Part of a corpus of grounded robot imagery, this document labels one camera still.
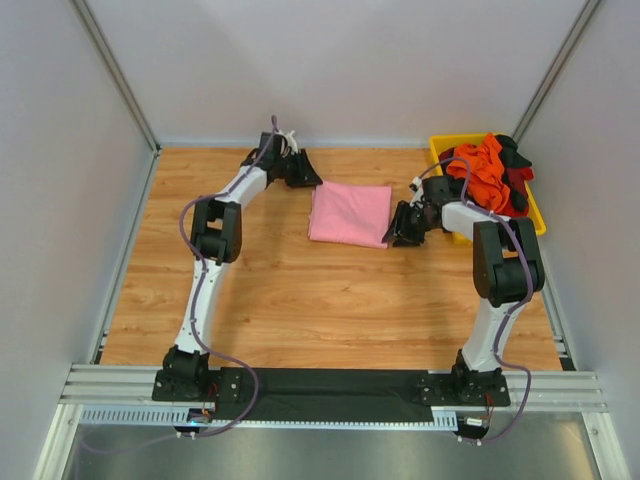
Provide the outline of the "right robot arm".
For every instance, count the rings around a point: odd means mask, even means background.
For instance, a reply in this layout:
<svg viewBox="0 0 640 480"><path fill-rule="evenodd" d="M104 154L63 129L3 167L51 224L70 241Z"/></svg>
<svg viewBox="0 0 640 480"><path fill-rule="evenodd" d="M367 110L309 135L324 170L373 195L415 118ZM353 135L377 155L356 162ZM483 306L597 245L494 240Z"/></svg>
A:
<svg viewBox="0 0 640 480"><path fill-rule="evenodd" d="M413 196L398 203L383 242L420 246L435 229L469 239L480 298L472 333L450 372L423 375L420 400L433 406L507 406L504 348L515 320L545 283L535 225L528 217L507 218L481 209L454 194L444 176L417 177L410 188Z"/></svg>

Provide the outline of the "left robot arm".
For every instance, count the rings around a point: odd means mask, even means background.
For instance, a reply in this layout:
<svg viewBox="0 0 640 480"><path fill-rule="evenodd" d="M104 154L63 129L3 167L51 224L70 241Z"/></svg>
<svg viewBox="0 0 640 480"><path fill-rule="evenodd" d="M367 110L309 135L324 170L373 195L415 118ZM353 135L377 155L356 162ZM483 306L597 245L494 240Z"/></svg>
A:
<svg viewBox="0 0 640 480"><path fill-rule="evenodd" d="M210 322L230 267L241 253L243 212L254 198L281 180L289 188L322 184L296 133L273 129L218 193L190 201L179 216L179 232L194 256L194 273L180 330L154 380L155 401L210 402L220 376L209 366L215 356L248 373L245 362L210 348Z"/></svg>

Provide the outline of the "pink t shirt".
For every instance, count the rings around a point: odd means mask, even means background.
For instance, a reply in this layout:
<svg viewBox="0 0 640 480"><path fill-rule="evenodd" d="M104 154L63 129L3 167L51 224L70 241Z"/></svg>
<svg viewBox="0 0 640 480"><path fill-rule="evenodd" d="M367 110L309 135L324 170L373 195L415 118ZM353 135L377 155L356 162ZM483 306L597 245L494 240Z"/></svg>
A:
<svg viewBox="0 0 640 480"><path fill-rule="evenodd" d="M391 200L390 186L325 181L311 196L309 239L385 250Z"/></svg>

